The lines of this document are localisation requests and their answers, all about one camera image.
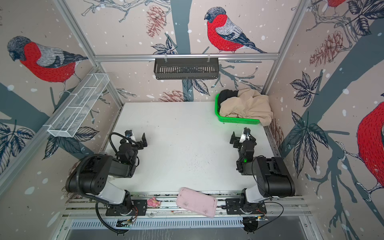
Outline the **green plastic basket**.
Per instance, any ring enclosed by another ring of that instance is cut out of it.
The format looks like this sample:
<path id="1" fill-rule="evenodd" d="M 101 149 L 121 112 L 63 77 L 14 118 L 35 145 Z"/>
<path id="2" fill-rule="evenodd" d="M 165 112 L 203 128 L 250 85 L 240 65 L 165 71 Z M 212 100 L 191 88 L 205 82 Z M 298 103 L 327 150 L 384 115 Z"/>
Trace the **green plastic basket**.
<path id="1" fill-rule="evenodd" d="M 243 119 L 243 118 L 230 118 L 230 117 L 222 117 L 219 113 L 219 95 L 216 95 L 215 98 L 215 114 L 218 120 L 222 123 L 234 123 L 234 124 L 247 124 L 247 125 L 258 125 L 260 124 L 259 120 L 255 119 Z"/>

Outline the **beige shorts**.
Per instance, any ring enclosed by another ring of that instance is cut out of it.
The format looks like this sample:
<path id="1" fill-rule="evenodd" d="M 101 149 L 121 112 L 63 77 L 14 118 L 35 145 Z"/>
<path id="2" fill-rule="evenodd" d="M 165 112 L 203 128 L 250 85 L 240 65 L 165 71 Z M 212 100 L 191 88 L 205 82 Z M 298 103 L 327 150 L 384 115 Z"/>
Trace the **beige shorts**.
<path id="1" fill-rule="evenodd" d="M 272 123 L 274 115 L 269 97 L 253 89 L 239 90 L 237 97 L 221 103 L 219 113 L 222 117 L 259 120 L 264 127 Z"/>

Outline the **black shorts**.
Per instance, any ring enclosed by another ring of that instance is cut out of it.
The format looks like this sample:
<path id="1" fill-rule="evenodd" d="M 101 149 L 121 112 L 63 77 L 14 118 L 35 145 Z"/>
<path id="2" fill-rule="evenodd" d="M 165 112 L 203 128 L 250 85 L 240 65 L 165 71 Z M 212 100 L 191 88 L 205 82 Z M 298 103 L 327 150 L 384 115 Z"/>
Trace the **black shorts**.
<path id="1" fill-rule="evenodd" d="M 223 103 L 225 100 L 233 97 L 238 96 L 238 90 L 232 91 L 232 90 L 222 90 L 217 98 L 217 106 L 218 106 L 218 111 L 220 111 L 221 108 L 221 103 Z"/>

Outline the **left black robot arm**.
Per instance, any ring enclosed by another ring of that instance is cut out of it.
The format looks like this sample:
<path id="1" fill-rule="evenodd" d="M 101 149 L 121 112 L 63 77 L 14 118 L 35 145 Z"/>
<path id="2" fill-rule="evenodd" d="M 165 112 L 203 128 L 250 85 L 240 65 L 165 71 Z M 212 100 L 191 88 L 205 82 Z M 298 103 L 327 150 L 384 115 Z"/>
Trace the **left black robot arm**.
<path id="1" fill-rule="evenodd" d="M 110 133 L 108 140 L 115 154 L 94 154 L 83 158 L 68 177 L 65 189 L 103 204 L 108 217 L 145 216 L 147 202 L 133 200 L 129 191 L 112 184 L 108 177 L 133 177 L 140 164 L 139 150 L 148 146 L 146 135 L 136 141 L 133 131 L 127 130 L 124 135 Z"/>

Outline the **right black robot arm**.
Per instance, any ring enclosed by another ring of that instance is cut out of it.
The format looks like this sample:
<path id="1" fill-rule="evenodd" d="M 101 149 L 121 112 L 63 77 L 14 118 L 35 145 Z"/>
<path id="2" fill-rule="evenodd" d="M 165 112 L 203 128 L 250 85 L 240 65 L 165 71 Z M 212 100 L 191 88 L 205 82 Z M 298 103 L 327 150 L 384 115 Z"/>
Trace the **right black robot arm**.
<path id="1" fill-rule="evenodd" d="M 256 185 L 243 189 L 237 199 L 226 199 L 228 215 L 265 215 L 266 200 L 295 195 L 294 181 L 282 158 L 254 156 L 257 142 L 249 128 L 244 128 L 239 137 L 233 133 L 230 144 L 238 150 L 237 171 L 243 176 L 253 177 Z"/>

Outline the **small pink toy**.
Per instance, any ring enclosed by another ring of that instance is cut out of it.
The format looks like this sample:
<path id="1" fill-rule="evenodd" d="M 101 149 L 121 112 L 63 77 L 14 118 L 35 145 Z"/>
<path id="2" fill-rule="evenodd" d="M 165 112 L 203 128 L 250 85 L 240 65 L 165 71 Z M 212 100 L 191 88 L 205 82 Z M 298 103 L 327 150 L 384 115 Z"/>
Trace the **small pink toy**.
<path id="1" fill-rule="evenodd" d="M 147 200 L 147 206 L 150 208 L 159 208 L 161 201 L 157 200 L 155 197 L 152 197 Z"/>

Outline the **pink plastic tray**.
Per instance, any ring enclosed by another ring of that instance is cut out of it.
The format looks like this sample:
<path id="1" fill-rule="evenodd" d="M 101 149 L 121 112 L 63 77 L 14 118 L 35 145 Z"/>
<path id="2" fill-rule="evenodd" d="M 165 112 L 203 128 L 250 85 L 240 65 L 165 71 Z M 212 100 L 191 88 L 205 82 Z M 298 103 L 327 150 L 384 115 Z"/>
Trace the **pink plastic tray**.
<path id="1" fill-rule="evenodd" d="M 181 188 L 176 200 L 179 208 L 208 218 L 215 217 L 217 203 L 216 198 L 188 188 Z"/>

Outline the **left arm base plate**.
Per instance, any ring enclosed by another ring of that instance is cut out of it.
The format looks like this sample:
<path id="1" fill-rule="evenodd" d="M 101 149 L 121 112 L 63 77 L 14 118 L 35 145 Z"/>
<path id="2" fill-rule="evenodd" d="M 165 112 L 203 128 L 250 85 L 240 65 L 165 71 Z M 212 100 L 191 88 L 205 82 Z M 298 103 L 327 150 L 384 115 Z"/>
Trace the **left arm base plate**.
<path id="1" fill-rule="evenodd" d="M 146 200 L 130 200 L 120 205 L 108 205 L 106 210 L 106 216 L 145 216 L 147 208 L 148 204 Z"/>

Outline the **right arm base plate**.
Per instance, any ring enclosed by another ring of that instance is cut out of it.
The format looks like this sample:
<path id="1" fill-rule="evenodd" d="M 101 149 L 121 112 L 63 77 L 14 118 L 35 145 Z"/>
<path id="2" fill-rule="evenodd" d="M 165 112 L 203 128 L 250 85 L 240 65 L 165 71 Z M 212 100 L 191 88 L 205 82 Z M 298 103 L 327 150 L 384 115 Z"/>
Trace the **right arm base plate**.
<path id="1" fill-rule="evenodd" d="M 267 213 L 265 205 L 248 203 L 240 198 L 225 199 L 222 209 L 226 210 L 228 215 L 265 215 Z"/>

